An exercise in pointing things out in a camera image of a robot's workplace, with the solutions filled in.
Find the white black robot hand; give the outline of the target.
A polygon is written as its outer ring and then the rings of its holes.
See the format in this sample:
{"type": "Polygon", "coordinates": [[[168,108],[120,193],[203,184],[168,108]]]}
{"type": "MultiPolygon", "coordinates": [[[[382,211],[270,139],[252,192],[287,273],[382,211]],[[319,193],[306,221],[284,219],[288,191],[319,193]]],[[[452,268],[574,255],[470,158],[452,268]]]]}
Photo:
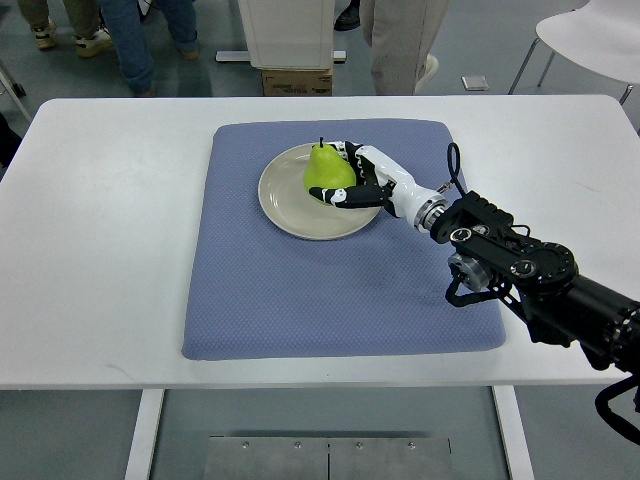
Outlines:
{"type": "Polygon", "coordinates": [[[348,141],[327,143],[349,162],[357,184],[339,189],[312,187],[307,190],[317,201],[341,209],[382,207],[418,230],[426,228],[432,210],[445,207],[446,200],[441,194],[419,186],[411,174],[381,150],[348,141]]]}

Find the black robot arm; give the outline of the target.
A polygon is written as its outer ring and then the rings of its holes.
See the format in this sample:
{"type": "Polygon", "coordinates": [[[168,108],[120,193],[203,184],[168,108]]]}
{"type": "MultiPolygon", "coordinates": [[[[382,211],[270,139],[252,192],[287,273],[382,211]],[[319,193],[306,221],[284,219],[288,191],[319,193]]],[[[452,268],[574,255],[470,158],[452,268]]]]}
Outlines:
{"type": "Polygon", "coordinates": [[[638,428],[609,403],[639,389],[638,302],[581,275],[567,247],[531,237],[528,226],[476,192],[459,194],[422,221],[434,241],[455,249],[446,300],[465,307],[498,299],[525,323],[532,342],[578,342],[594,369],[628,373],[596,396],[595,408],[609,427],[637,443],[638,428]]]}

